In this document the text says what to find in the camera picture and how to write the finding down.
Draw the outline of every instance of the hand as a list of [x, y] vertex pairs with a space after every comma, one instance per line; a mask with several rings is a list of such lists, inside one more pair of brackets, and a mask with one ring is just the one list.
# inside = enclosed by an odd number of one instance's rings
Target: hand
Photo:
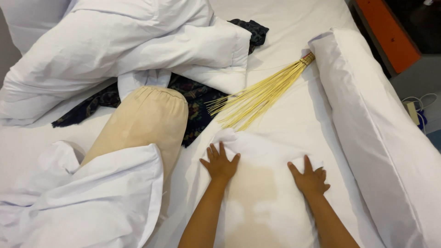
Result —
[[294, 177], [295, 184], [305, 197], [323, 195], [323, 193], [331, 187], [329, 184], [325, 184], [326, 170], [323, 170], [323, 167], [320, 167], [313, 171], [311, 162], [306, 155], [305, 172], [303, 174], [301, 174], [291, 162], [288, 162], [288, 168]]
[[219, 142], [219, 153], [213, 144], [207, 148], [208, 159], [207, 162], [200, 159], [202, 165], [207, 168], [208, 173], [211, 176], [211, 180], [221, 180], [227, 183], [234, 176], [237, 170], [237, 164], [239, 163], [240, 154], [236, 154], [233, 160], [230, 162], [225, 154], [224, 143]]

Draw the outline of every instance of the nightstand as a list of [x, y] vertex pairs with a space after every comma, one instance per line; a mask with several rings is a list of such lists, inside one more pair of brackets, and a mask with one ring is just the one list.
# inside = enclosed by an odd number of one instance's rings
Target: nightstand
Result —
[[441, 90], [441, 3], [351, 0], [349, 8], [401, 99]]

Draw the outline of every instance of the bound broom head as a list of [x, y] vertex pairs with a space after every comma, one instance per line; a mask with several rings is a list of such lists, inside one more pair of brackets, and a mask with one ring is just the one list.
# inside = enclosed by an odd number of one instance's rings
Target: bound broom head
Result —
[[242, 123], [238, 131], [245, 130], [274, 105], [314, 59], [314, 54], [309, 53], [267, 79], [234, 94], [235, 97], [230, 100], [227, 96], [209, 102], [210, 115], [226, 110], [227, 116], [218, 121], [222, 127], [236, 128]]

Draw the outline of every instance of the wrinkled sheet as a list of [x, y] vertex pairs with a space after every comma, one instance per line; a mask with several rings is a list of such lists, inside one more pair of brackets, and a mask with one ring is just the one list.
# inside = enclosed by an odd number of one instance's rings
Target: wrinkled sheet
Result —
[[141, 247], [161, 208], [163, 168], [155, 144], [112, 152], [80, 168], [64, 141], [0, 194], [0, 246]]
[[[70, 7], [7, 73], [3, 124], [33, 123], [62, 100], [131, 71], [168, 69], [230, 94], [245, 86], [251, 33], [214, 16], [207, 0], [78, 0]], [[121, 92], [137, 88], [135, 78], [121, 82]]]

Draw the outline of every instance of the wall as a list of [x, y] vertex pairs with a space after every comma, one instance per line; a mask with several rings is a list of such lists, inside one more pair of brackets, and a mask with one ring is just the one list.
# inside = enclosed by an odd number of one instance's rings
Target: wall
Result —
[[14, 46], [7, 28], [3, 12], [0, 10], [0, 88], [9, 68], [21, 58], [19, 50]]

